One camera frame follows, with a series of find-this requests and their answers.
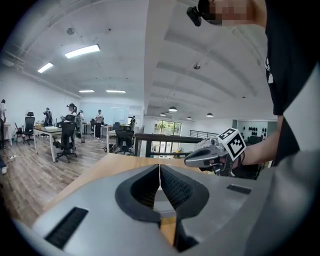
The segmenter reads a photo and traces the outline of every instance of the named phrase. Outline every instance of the white ceiling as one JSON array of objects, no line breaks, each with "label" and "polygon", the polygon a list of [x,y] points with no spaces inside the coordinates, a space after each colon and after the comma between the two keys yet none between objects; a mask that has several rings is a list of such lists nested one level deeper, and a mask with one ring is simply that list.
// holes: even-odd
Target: white ceiling
[{"label": "white ceiling", "polygon": [[[195,27],[186,10],[196,2],[43,0],[21,21],[3,58],[78,97],[110,97],[106,89],[125,90],[126,97],[144,101],[151,116],[175,106],[175,119],[205,119],[208,112],[216,118],[273,118],[264,30],[205,21]],[[101,51],[64,56],[93,44]],[[38,73],[48,62],[54,67]],[[197,62],[201,69],[194,70]],[[89,89],[95,93],[79,93]]]},{"label": "white ceiling", "polygon": [[[147,10],[148,0],[39,1],[20,22],[5,53],[22,60],[24,73],[81,97],[112,97],[106,90],[119,89],[143,101]],[[68,35],[68,28],[75,33]],[[64,55],[94,44],[100,52],[71,59]],[[38,73],[48,62],[54,66]],[[79,93],[89,89],[95,93]]]}]

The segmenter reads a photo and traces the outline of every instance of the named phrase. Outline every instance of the fluorescent light panel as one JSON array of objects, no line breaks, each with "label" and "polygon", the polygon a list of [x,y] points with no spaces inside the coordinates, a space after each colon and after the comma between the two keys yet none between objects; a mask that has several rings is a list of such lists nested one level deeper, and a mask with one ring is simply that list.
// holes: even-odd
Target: fluorescent light panel
[{"label": "fluorescent light panel", "polygon": [[109,94],[112,94],[112,93],[114,93],[114,94],[125,94],[126,93],[126,91],[125,90],[105,90],[107,93],[109,93]]},{"label": "fluorescent light panel", "polygon": [[94,53],[94,52],[99,52],[99,51],[100,51],[99,45],[95,44],[95,45],[87,46],[84,48],[80,48],[78,50],[70,51],[70,52],[66,53],[65,56],[68,59],[70,59],[70,58],[73,58],[75,56],[79,56],[82,54],[89,54],[89,53]]},{"label": "fluorescent light panel", "polygon": [[42,68],[40,68],[40,69],[38,70],[38,72],[39,72],[39,73],[45,72],[47,69],[50,69],[52,66],[53,66],[53,64],[49,62],[48,64],[46,64],[46,65],[44,65]]},{"label": "fluorescent light panel", "polygon": [[80,90],[79,93],[94,93],[94,90]]}]

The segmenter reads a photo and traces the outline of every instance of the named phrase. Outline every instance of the headset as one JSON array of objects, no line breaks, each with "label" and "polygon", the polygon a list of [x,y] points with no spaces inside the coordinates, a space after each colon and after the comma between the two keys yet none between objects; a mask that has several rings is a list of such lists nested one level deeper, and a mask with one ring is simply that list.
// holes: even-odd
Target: headset
[{"label": "headset", "polygon": [[215,13],[210,13],[210,4],[208,0],[199,0],[198,8],[196,6],[189,7],[186,10],[186,14],[197,27],[201,26],[201,18],[212,25],[221,26],[222,24],[222,20],[216,19]]}]

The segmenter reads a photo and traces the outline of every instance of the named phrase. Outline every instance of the black railing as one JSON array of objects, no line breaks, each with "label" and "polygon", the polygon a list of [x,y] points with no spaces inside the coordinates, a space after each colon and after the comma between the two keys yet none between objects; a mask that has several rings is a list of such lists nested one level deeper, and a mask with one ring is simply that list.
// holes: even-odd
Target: black railing
[{"label": "black railing", "polygon": [[[149,158],[151,155],[158,155],[157,153],[151,153],[151,145],[152,142],[171,142],[171,143],[199,143],[202,141],[202,138],[195,137],[183,137],[183,136],[174,136],[174,135],[163,135],[163,134],[148,134],[148,133],[136,133],[134,135],[135,138],[135,147],[134,147],[134,155],[136,157],[140,156],[139,144],[141,141],[146,141],[145,148],[145,157]],[[186,152],[179,153],[180,155],[187,155]],[[177,155],[175,152],[166,152],[161,153],[161,156],[174,156]]]},{"label": "black railing", "polygon": [[218,135],[219,135],[218,133],[213,133],[213,132],[190,130],[190,137],[193,137],[193,138],[213,139]]}]

